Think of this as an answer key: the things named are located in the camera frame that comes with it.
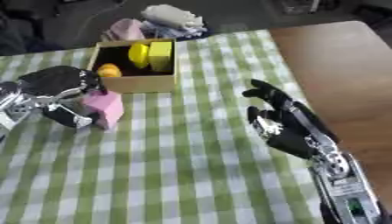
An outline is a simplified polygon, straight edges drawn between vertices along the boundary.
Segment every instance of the wires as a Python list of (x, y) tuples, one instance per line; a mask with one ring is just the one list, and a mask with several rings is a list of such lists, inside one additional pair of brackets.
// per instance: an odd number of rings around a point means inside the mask
[(81, 34), (84, 32), (85, 28), (90, 24), (90, 22), (99, 17), (100, 15), (107, 13), (109, 11), (115, 11), (121, 7), (123, 7), (126, 3), (128, 2), (128, 0), (123, 0), (121, 3), (117, 3), (115, 6), (104, 9), (104, 10), (100, 10), (97, 13), (95, 13), (94, 15), (91, 15), (90, 17), (86, 18), (86, 20), (83, 22), (83, 24), (80, 26), (75, 38), (73, 39), (73, 42), (75, 42), (77, 39), (79, 39), (79, 37), (81, 36)]

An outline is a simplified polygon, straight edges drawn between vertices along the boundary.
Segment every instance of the fabric pile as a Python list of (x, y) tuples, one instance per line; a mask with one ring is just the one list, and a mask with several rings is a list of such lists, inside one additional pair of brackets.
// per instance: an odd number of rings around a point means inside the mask
[(133, 39), (199, 39), (209, 36), (210, 32), (190, 11), (181, 10), (169, 4), (148, 6), (141, 12), (143, 22), (124, 18), (112, 24), (101, 35), (103, 41)]

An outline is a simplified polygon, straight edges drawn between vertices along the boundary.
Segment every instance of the tablecloth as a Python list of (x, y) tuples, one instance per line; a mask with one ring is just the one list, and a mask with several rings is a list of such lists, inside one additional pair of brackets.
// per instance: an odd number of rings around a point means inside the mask
[[(2, 81), (92, 49), (0, 58)], [(250, 79), (305, 100), (268, 31), (178, 43), (172, 93), (124, 94), (111, 130), (31, 115), (0, 146), (0, 223), (320, 223), (305, 162), (247, 123)]]

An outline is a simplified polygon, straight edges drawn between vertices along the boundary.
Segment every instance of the gray floor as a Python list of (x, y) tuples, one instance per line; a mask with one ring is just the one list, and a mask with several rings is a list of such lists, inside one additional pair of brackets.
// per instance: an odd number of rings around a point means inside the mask
[(171, 4), (203, 16), (214, 32), (236, 32), (270, 29), (293, 25), (310, 25), (356, 19), (349, 13), (350, 2), (334, 11), (312, 15), (289, 16), (282, 13), (276, 0), (125, 0), (116, 4), (113, 0), (86, 0), (63, 4), (60, 15), (53, 16), (57, 0), (13, 0), (12, 8), (35, 10), (45, 17), (47, 40), (65, 48), (92, 46), (100, 40), (102, 31), (121, 18), (141, 18), (140, 11), (151, 4)]

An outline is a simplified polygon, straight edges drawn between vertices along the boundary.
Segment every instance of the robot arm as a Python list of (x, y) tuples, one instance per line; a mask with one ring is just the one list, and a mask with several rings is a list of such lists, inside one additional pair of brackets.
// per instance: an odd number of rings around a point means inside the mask
[(248, 108), (248, 121), (271, 147), (311, 161), (310, 174), (327, 224), (390, 223), (354, 157), (302, 103), (270, 84), (252, 80), (246, 97), (259, 97), (274, 110)]
[(101, 78), (72, 66), (54, 66), (0, 83), (0, 129), (12, 130), (34, 110), (68, 127), (81, 128), (96, 121), (97, 114), (79, 115), (64, 105), (91, 91), (107, 93)]

